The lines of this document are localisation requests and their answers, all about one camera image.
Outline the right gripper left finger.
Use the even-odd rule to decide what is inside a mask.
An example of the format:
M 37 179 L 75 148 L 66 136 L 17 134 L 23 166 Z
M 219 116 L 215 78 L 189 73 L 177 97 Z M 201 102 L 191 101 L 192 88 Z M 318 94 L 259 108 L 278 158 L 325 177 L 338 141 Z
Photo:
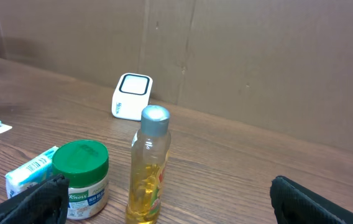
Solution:
M 69 183 L 58 174 L 0 203 L 0 224 L 65 224 Z

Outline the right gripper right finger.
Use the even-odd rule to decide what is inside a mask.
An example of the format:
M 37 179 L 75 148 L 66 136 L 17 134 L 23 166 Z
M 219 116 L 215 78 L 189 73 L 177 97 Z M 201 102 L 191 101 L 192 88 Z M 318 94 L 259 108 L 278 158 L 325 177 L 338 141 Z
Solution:
M 272 180 L 271 204 L 278 224 L 353 224 L 353 213 L 279 175 Z

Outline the small teal tissue pack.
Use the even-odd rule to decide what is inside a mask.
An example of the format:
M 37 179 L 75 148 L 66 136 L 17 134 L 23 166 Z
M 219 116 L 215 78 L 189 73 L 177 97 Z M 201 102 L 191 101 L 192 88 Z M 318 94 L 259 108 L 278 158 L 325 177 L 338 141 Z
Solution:
M 58 147 L 54 146 L 8 172 L 5 175 L 7 197 L 12 198 L 49 178 L 53 174 L 52 157 L 57 150 Z

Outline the green lid seasoning jar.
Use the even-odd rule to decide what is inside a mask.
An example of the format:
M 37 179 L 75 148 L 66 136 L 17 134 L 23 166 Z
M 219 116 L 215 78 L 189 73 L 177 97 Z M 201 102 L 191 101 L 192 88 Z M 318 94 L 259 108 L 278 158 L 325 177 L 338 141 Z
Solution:
M 64 144 L 52 157 L 52 171 L 70 181 L 68 219 L 90 218 L 107 204 L 109 153 L 104 144 L 89 139 Z

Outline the yellow oil bottle grey cap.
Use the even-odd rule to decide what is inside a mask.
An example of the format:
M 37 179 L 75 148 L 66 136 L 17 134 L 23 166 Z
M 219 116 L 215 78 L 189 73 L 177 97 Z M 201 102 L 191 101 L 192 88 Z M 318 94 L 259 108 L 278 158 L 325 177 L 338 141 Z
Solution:
M 170 112 L 162 106 L 142 110 L 140 129 L 132 140 L 126 223 L 157 222 L 171 143 L 169 121 Z

